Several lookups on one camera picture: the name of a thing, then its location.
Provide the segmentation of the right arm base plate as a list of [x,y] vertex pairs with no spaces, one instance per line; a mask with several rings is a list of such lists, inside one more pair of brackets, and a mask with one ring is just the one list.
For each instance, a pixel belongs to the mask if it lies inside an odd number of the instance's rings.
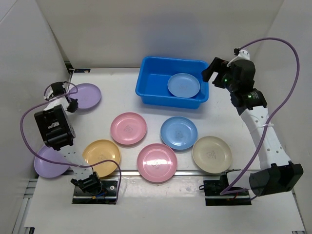
[[204,180],[199,190],[204,192],[206,206],[249,206],[251,197],[248,191],[221,195],[224,184],[220,180]]

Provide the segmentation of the yellow plate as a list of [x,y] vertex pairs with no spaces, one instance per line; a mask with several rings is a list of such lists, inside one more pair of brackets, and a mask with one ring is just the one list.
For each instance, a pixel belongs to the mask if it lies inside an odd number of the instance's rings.
[[[119,164],[121,153],[114,142],[101,139],[89,144],[83,151],[82,157],[90,165],[103,160],[113,160]],[[114,172],[117,169],[117,165],[113,162],[104,162],[97,166],[93,166],[93,169],[98,176],[102,178]]]

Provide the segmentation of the blue plastic bin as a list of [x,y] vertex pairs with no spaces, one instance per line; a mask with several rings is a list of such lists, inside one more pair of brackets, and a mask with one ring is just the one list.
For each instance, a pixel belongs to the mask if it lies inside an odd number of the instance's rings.
[[[209,98],[208,83],[201,75],[208,66],[201,60],[147,56],[141,64],[136,94],[145,104],[198,109]],[[199,81],[200,89],[194,97],[176,97],[169,91],[169,79],[181,73],[190,74]]]

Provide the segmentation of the light blue plate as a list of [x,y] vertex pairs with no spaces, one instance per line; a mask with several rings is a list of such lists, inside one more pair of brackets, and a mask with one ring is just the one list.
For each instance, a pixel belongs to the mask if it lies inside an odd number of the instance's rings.
[[200,83],[190,74],[179,73],[169,78],[167,87],[169,92],[178,98],[192,98],[199,92]]

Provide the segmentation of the pink plate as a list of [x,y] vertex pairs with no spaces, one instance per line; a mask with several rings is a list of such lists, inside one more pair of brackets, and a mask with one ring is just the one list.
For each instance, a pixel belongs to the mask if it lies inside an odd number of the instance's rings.
[[152,183],[163,183],[175,174],[177,157],[167,145],[153,143],[139,152],[136,164],[138,172],[144,179]]
[[133,112],[118,115],[113,120],[110,133],[117,143],[122,145],[133,145],[141,141],[147,133],[145,119]]

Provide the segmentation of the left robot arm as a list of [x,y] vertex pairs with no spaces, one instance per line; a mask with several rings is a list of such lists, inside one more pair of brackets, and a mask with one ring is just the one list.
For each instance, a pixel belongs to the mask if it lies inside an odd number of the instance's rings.
[[83,193],[97,195],[102,192],[103,184],[74,146],[76,134],[67,114],[78,109],[78,100],[66,94],[64,84],[55,82],[51,85],[52,90],[44,96],[49,104],[44,110],[34,114],[35,121],[44,144],[59,152],[71,164],[76,176],[71,183]]

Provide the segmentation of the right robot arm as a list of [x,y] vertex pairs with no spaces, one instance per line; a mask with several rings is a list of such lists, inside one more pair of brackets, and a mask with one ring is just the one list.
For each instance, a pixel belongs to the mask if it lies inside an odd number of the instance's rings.
[[238,192],[252,190],[255,196],[260,197],[291,191],[303,175],[303,168],[291,161],[280,144],[271,122],[273,114],[269,113],[262,92],[254,88],[254,63],[246,59],[229,62],[216,57],[202,71],[203,81],[208,82],[213,73],[217,75],[212,84],[229,91],[231,103],[246,124],[256,147],[244,169],[227,173],[227,178],[219,182],[220,194],[235,192],[237,183],[256,157],[259,158],[260,171],[251,173],[247,183],[239,186]]

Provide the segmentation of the cream plate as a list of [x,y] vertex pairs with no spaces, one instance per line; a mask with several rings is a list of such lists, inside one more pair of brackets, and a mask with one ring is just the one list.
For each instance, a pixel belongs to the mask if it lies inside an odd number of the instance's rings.
[[232,152],[228,144],[215,136],[198,139],[192,148],[195,164],[205,172],[219,174],[232,164]]

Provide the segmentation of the purple plate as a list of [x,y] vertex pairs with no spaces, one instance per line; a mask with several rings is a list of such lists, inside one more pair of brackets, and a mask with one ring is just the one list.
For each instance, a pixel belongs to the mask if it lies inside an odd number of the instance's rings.
[[88,112],[93,110],[101,101],[101,90],[94,84],[81,83],[77,84],[76,88],[72,87],[70,90],[70,98],[78,100],[78,112]]
[[[49,148],[47,146],[43,146],[38,151],[38,155],[51,161],[68,163],[64,156],[62,156],[59,152],[55,151],[53,148]],[[37,174],[41,177],[55,178],[66,172],[69,169],[69,166],[53,164],[50,162],[46,162],[38,157],[35,157],[34,168]]]

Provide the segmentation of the pink plate front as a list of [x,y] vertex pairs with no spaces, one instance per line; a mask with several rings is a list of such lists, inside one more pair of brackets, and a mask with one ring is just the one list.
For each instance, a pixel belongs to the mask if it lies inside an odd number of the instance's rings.
[[139,152],[136,164],[138,172],[144,179],[152,183],[163,183],[175,174],[177,157],[167,145],[153,143]]

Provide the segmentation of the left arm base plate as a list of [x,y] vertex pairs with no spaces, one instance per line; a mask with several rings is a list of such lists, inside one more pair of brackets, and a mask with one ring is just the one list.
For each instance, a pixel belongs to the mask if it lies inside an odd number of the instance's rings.
[[116,205],[119,182],[109,179],[101,180],[101,183],[93,192],[83,192],[79,186],[75,186],[72,204]]

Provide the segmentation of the left aluminium rail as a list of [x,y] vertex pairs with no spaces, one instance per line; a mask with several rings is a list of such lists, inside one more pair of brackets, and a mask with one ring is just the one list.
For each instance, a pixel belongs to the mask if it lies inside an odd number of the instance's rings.
[[34,168],[36,173],[43,178],[52,179],[62,175],[69,169],[68,165],[64,165],[64,163],[67,163],[65,161],[65,158],[59,152],[53,150],[52,147],[48,147],[46,145],[43,145],[37,153],[34,153],[35,151],[29,145],[22,127],[23,121],[28,113],[35,110],[36,108],[42,106],[45,107],[47,104],[48,102],[45,101],[44,103],[41,103],[40,105],[34,106],[27,110],[22,115],[19,126],[22,139],[27,149],[30,149],[30,152],[35,155]]

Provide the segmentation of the pink plate back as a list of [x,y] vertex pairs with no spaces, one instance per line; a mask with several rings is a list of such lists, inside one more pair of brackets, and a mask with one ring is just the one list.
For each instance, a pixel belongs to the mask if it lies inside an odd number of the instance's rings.
[[113,120],[110,133],[117,143],[122,145],[133,145],[141,141],[147,133],[145,119],[133,112],[118,115]]

